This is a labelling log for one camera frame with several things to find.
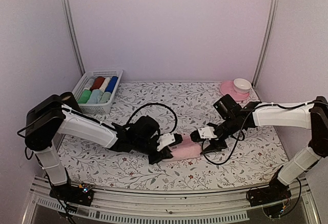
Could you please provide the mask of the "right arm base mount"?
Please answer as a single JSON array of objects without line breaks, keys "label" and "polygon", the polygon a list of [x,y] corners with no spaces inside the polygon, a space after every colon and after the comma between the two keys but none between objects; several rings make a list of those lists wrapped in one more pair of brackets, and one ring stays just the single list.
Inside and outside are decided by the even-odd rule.
[{"label": "right arm base mount", "polygon": [[267,186],[264,188],[256,187],[254,189],[250,188],[246,193],[246,199],[250,203],[251,207],[261,206],[269,203],[273,203],[276,201],[286,200],[285,203],[280,202],[279,204],[268,206],[262,208],[263,213],[269,219],[281,219],[289,215],[293,210],[297,207],[301,193],[302,193],[302,184],[300,179],[296,179],[299,184],[299,192],[298,197],[292,207],[290,207],[289,203],[291,201],[291,191],[288,187],[284,188],[282,191],[278,191],[277,189]]}]

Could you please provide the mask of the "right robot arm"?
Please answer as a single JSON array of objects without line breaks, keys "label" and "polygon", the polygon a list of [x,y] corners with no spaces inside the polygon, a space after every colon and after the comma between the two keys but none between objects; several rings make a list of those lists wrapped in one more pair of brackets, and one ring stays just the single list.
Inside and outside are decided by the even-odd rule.
[{"label": "right robot arm", "polygon": [[231,136],[239,142],[244,130],[264,127],[274,127],[283,144],[288,139],[292,142],[301,140],[298,151],[271,178],[265,191],[269,201],[276,201],[298,176],[327,157],[327,99],[323,96],[300,103],[251,101],[242,107],[227,94],[214,104],[214,108],[223,122],[196,130],[200,141],[209,141],[210,148]]}]

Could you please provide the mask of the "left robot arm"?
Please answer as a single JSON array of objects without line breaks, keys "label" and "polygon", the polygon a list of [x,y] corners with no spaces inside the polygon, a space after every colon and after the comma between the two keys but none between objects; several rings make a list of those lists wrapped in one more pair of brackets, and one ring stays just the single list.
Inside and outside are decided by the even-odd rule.
[{"label": "left robot arm", "polygon": [[71,93],[66,97],[51,95],[28,112],[26,125],[17,135],[36,155],[50,184],[64,200],[72,200],[76,189],[70,185],[68,172],[53,146],[56,134],[85,139],[115,152],[137,151],[147,155],[151,165],[172,158],[169,146],[181,141],[173,132],[162,134],[157,121],[149,116],[123,126],[109,126],[81,113]]}]

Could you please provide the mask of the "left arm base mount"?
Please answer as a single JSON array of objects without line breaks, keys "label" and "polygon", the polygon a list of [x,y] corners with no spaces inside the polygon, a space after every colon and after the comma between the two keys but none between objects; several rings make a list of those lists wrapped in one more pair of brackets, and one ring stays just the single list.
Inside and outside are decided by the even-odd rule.
[{"label": "left arm base mount", "polygon": [[63,202],[90,207],[94,198],[94,191],[87,190],[86,188],[80,188],[70,184],[64,184],[61,186],[50,184],[50,187],[51,191],[49,195],[53,198],[62,200]]}]

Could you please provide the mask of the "pink towel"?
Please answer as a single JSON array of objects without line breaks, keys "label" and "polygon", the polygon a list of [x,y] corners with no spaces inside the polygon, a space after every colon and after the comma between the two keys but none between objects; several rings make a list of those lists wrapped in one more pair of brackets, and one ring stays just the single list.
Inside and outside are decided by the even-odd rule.
[{"label": "pink towel", "polygon": [[162,161],[164,162],[193,159],[199,157],[201,154],[200,144],[193,142],[189,135],[183,135],[181,143],[169,146],[169,148],[173,157],[163,159]]}]

